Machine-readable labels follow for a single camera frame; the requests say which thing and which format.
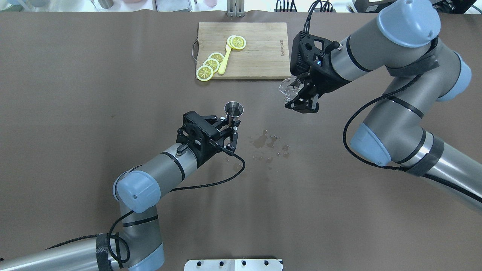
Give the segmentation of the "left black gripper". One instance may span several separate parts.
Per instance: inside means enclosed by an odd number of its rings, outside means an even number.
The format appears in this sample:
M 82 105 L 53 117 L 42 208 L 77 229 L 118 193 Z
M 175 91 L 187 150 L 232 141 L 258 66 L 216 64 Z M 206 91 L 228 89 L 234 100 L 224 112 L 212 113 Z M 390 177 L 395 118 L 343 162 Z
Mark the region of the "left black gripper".
M 227 125 L 226 117 L 201 116 L 191 110 L 183 115 L 183 124 L 177 131 L 176 142 L 186 144 L 191 149 L 197 167 L 200 168 L 212 156 L 221 152 L 221 147 L 230 152 L 236 151 L 238 128 Z

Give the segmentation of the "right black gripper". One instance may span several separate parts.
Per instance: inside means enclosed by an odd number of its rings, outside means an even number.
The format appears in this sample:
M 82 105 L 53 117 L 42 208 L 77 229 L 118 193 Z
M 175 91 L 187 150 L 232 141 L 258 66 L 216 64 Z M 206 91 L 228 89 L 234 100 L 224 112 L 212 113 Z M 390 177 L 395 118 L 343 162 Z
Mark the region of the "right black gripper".
M 319 94 L 339 88 L 339 75 L 331 63 L 331 52 L 339 42 L 300 31 L 291 49 L 290 72 L 303 81 L 303 88 L 284 107 L 298 113 L 317 113 Z

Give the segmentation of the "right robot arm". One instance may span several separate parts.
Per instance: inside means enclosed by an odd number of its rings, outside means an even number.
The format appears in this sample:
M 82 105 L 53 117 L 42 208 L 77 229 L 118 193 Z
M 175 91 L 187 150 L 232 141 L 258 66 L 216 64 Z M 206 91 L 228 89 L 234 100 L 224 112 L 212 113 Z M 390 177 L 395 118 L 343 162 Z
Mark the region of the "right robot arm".
M 290 72 L 302 88 L 285 107 L 317 113 L 318 99 L 386 67 L 392 83 L 347 121 L 343 144 L 373 167 L 425 177 L 481 210 L 481 164 L 420 127 L 435 102 L 463 93 L 472 72 L 439 38 L 441 21 L 429 0 L 397 0 L 342 41 L 310 34 L 312 3 L 294 38 Z

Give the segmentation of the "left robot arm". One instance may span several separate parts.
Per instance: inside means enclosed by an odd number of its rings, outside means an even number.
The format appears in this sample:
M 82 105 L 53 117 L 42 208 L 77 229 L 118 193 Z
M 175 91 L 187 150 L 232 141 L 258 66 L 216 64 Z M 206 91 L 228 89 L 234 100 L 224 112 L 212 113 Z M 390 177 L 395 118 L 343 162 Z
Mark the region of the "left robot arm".
M 26 257 L 3 260 L 2 271 L 155 271 L 165 261 L 157 203 L 219 152 L 234 155 L 241 110 L 226 117 L 183 115 L 176 143 L 113 185 L 122 230 L 76 238 Z

